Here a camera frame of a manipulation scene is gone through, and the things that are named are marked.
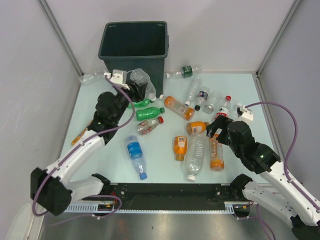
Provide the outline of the orange juice bottle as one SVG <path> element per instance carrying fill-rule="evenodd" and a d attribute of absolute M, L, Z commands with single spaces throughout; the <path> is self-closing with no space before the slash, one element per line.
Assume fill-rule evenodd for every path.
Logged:
<path fill-rule="evenodd" d="M 186 125 L 186 132 L 188 135 L 195 134 L 195 133 L 203 133 L 207 126 L 209 125 L 209 122 L 203 122 L 203 121 L 194 121 L 194 122 L 189 122 Z"/>

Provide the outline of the orange juice bottle barcode up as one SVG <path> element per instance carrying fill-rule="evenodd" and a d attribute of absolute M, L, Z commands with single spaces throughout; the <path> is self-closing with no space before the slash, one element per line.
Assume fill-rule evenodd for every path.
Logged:
<path fill-rule="evenodd" d="M 173 151 L 176 161 L 183 161 L 188 149 L 188 139 L 186 136 L 176 136 L 173 142 Z"/>

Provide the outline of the yellow navy milk tea bottle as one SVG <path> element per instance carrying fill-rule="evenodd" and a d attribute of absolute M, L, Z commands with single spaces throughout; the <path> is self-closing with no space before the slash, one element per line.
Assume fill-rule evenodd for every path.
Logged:
<path fill-rule="evenodd" d="M 71 142 L 71 146 L 75 146 L 77 144 L 77 142 L 84 136 L 85 132 L 88 130 L 88 127 L 90 126 L 90 124 L 92 123 L 93 120 L 91 120 L 86 127 L 73 139 L 73 141 Z"/>

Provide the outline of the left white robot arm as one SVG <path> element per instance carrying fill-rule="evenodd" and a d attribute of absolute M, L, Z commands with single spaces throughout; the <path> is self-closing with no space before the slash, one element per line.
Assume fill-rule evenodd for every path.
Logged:
<path fill-rule="evenodd" d="M 74 174 L 96 151 L 103 148 L 121 128 L 119 121 L 128 105 L 145 98 L 147 84 L 129 81 L 124 86 L 113 85 L 117 94 L 106 91 L 99 95 L 92 122 L 78 142 L 60 159 L 45 169 L 35 168 L 30 175 L 32 212 L 36 206 L 55 216 L 62 214 L 71 202 L 110 196 L 110 181 L 99 173 L 84 180 L 71 181 Z"/>

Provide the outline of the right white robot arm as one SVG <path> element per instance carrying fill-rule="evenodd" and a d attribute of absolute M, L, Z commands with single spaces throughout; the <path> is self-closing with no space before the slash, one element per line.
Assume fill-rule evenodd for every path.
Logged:
<path fill-rule="evenodd" d="M 220 115 L 206 127 L 206 133 L 209 138 L 215 137 L 219 143 L 229 146 L 249 171 L 277 190 L 273 194 L 241 174 L 233 180 L 236 185 L 230 188 L 235 200 L 246 198 L 262 206 L 286 223 L 298 240 L 320 238 L 320 201 L 290 177 L 280 157 L 269 146 L 255 141 L 246 122 Z"/>

